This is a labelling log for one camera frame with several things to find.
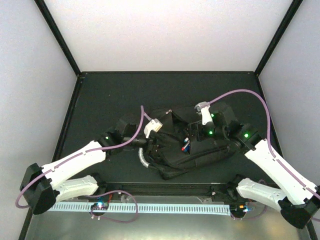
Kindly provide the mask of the black student bag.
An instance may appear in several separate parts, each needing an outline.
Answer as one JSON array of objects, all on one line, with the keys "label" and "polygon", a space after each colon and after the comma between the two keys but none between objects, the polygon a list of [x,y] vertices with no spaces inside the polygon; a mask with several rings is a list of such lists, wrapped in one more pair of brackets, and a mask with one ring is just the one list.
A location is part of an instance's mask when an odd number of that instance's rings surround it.
[{"label": "black student bag", "polygon": [[[188,124],[202,121],[202,116],[192,106],[153,110],[149,117],[158,119],[162,128],[150,134],[142,151],[138,149],[142,165],[156,169],[162,179],[169,180],[231,158],[241,148],[236,135],[243,125],[236,118],[232,108],[225,103],[212,105],[209,111],[213,122],[205,126],[211,130],[211,137],[202,141],[189,140],[189,149],[183,152],[184,139],[189,135]],[[158,154],[146,154],[149,139],[160,141]]]}]

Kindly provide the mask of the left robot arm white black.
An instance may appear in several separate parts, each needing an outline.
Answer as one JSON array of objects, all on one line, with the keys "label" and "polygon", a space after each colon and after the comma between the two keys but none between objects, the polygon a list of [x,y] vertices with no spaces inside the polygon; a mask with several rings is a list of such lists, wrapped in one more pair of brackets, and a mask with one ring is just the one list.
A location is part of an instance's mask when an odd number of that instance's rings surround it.
[{"label": "left robot arm white black", "polygon": [[126,146],[136,146],[141,152],[151,133],[158,132],[162,126],[157,118],[150,118],[146,125],[142,121],[135,124],[120,119],[116,126],[76,152],[43,166],[37,163],[29,165],[21,181],[18,199],[24,198],[26,207],[34,215],[43,214],[56,203],[76,197],[103,199],[108,188],[97,174],[91,173],[77,179],[73,177],[122,152]]}]

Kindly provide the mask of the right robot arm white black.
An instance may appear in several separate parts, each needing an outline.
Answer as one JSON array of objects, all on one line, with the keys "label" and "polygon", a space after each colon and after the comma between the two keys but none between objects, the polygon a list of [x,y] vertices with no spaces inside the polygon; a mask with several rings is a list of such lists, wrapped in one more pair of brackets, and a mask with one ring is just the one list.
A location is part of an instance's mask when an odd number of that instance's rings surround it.
[{"label": "right robot arm white black", "polygon": [[277,184],[274,188],[237,176],[227,189],[228,198],[260,202],[280,212],[292,226],[303,229],[320,209],[319,186],[295,170],[254,127],[240,123],[227,104],[203,101],[194,108],[201,117],[194,127],[199,141],[228,141]]}]

